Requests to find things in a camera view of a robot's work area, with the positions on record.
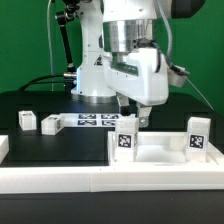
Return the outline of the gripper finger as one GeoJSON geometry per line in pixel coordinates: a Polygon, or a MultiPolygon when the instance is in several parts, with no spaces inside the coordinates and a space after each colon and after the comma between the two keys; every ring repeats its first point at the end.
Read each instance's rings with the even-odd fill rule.
{"type": "Polygon", "coordinates": [[[149,125],[149,116],[152,108],[143,104],[137,104],[137,117],[139,118],[139,127],[145,128],[149,125]]]}
{"type": "Polygon", "coordinates": [[[131,114],[131,107],[129,104],[129,98],[118,93],[117,101],[119,105],[119,111],[122,116],[129,116],[131,114]]]}

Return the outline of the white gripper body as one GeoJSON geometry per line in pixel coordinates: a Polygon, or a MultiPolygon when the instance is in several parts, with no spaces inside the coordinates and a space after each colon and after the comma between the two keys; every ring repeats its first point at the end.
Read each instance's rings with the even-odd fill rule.
{"type": "Polygon", "coordinates": [[[109,88],[145,106],[164,104],[169,95],[167,64],[155,48],[140,48],[127,55],[126,65],[137,69],[136,74],[112,67],[112,58],[103,57],[103,69],[109,88]]]}

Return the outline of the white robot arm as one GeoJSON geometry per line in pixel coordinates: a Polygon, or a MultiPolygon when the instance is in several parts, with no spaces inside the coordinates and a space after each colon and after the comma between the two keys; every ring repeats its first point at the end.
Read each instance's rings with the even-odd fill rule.
{"type": "Polygon", "coordinates": [[[81,0],[83,59],[73,97],[91,103],[117,99],[120,113],[137,104],[146,127],[156,105],[168,99],[170,85],[181,86],[188,72],[171,61],[155,40],[155,21],[190,18],[206,0],[81,0]]]}

